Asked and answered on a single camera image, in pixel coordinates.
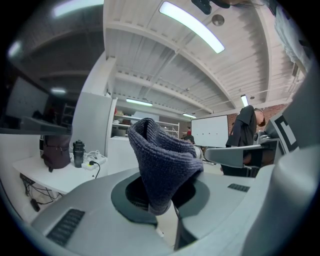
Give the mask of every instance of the black backpack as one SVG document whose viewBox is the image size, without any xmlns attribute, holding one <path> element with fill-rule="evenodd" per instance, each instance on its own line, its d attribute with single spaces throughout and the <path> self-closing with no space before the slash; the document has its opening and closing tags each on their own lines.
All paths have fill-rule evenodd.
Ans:
<svg viewBox="0 0 320 256">
<path fill-rule="evenodd" d="M 71 135 L 46 135 L 43 136 L 42 158 L 49 172 L 61 169 L 70 163 L 69 143 Z"/>
</svg>

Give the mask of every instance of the knit hat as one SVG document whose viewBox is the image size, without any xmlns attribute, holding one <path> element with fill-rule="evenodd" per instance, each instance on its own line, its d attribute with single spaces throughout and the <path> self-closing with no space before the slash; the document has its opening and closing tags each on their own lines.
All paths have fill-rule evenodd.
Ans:
<svg viewBox="0 0 320 256">
<path fill-rule="evenodd" d="M 203 171 L 203 162 L 192 144 L 169 135 L 151 118 L 136 122 L 127 133 L 148 195 L 148 211 L 162 215 L 178 188 Z"/>
</svg>

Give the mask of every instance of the white wall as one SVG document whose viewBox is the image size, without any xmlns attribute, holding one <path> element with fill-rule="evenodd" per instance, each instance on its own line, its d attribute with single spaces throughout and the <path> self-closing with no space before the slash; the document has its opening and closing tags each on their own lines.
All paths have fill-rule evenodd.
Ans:
<svg viewBox="0 0 320 256">
<path fill-rule="evenodd" d="M 25 195 L 20 173 L 12 164 L 39 154 L 39 138 L 39 135 L 0 134 L 0 178 L 13 207 L 27 222 L 37 213 L 30 205 L 30 197 Z"/>
</svg>

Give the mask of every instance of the white pillar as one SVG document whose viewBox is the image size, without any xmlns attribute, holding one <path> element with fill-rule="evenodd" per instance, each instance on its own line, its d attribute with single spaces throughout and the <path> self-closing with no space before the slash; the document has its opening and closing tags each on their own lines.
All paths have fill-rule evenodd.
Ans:
<svg viewBox="0 0 320 256">
<path fill-rule="evenodd" d="M 108 148 L 107 129 L 116 74 L 116 59 L 103 52 L 87 77 L 76 104 L 71 142 L 81 140 L 86 152 L 99 150 L 104 156 Z"/>
</svg>

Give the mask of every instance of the table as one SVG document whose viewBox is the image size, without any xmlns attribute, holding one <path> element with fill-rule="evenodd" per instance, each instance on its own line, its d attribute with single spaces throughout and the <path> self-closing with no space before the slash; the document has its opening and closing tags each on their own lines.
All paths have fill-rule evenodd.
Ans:
<svg viewBox="0 0 320 256">
<path fill-rule="evenodd" d="M 107 173 L 107 164 L 105 162 L 100 166 L 99 176 L 101 177 Z M 40 155 L 16 161 L 13 163 L 13 168 L 39 185 L 61 194 L 67 194 L 80 184 L 94 180 L 99 170 L 98 168 L 93 170 L 76 168 L 73 163 L 69 163 L 62 169 L 49 172 Z"/>
</svg>

